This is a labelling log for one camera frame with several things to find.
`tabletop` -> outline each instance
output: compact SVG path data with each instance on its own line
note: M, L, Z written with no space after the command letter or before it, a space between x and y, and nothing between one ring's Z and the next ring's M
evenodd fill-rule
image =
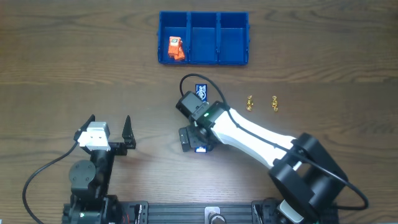
M247 11L246 66L157 61L159 11ZM182 152L175 109L188 73L208 76L232 108L277 133L320 140L369 198L341 223L398 220L398 4L394 0L9 0L0 2L0 219L33 223L27 178L65 153L91 114L122 140L131 116L137 149L117 157L109 194L149 202L251 202L282 198L267 169L238 149ZM193 90L199 79L187 79ZM252 95L254 106L246 111ZM271 106L277 96L279 111ZM208 101L219 100L209 87ZM40 173L27 200L60 223L76 149ZM344 189L341 205L361 205Z

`wooden surface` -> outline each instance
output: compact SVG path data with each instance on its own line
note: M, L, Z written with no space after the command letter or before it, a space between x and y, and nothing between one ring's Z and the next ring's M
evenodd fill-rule
M160 10L249 11L249 65L157 62ZM341 223L398 221L398 3L395 0L0 1L0 219L33 223L26 179L66 152L90 114L121 140L131 115L137 150L117 157L110 194L149 202L250 202L280 194L259 162L232 147L183 153L179 80L207 75L244 117L319 140L368 197ZM187 80L192 90L196 79ZM245 110L253 95L254 108ZM271 108L272 96L279 112ZM218 99L210 88L210 101ZM34 213L60 223L80 149L38 175ZM339 204L360 205L344 190Z

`robotic arm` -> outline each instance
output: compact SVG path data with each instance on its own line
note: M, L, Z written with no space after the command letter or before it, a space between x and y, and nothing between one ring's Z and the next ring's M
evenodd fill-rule
M189 126L179 130L183 150L207 152L219 143L242 150L269 169L271 179L285 198L277 207L283 217L291 223L316 222L345 184L315 167L309 168L303 177L299 176L296 170L302 162L288 152L322 164L344 180L348 180L346 174L311 135L304 133L295 139L273 133L225 107L219 101L210 106L190 91L182 96L176 108L190 121Z

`wood grain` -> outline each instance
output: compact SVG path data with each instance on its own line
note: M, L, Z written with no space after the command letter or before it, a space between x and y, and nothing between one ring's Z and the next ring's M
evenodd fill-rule
M249 65L159 64L160 10L249 11ZM217 82L244 117L321 140L371 204L340 212L341 223L397 221L397 12L394 0L0 1L0 219L33 223L21 200L26 179L63 154L92 113L115 140L132 117L137 150L116 158L109 190L122 200L280 198L266 169L237 149L182 152L177 130L187 120L174 106L179 80L195 72ZM76 150L29 186L29 205L45 223L60 223L69 168L86 158ZM361 202L344 190L338 203Z

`blue tray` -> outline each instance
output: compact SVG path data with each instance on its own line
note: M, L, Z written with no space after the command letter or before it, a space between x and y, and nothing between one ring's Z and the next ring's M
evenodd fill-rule
M185 60L168 55L170 36L181 37ZM245 65L249 59L247 12L159 12L157 58L164 64Z

